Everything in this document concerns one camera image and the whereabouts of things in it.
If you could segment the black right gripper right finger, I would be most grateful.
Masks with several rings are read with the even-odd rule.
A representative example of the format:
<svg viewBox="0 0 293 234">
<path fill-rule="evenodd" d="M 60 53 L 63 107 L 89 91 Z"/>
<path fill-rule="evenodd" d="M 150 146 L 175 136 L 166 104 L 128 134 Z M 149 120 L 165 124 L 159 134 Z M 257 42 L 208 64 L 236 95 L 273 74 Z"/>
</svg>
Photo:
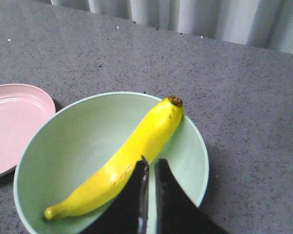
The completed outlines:
<svg viewBox="0 0 293 234">
<path fill-rule="evenodd" d="M 158 234 L 226 234 L 187 196 L 174 177 L 168 161 L 155 164 L 156 233 Z"/>
</svg>

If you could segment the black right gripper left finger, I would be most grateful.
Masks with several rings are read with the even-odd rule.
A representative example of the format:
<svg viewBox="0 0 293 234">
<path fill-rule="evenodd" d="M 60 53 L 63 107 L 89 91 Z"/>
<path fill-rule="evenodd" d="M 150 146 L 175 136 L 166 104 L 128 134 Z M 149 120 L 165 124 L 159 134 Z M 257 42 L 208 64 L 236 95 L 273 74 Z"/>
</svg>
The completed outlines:
<svg viewBox="0 0 293 234">
<path fill-rule="evenodd" d="M 148 219 L 149 165 L 137 161 L 127 184 L 85 234 L 145 234 Z"/>
</svg>

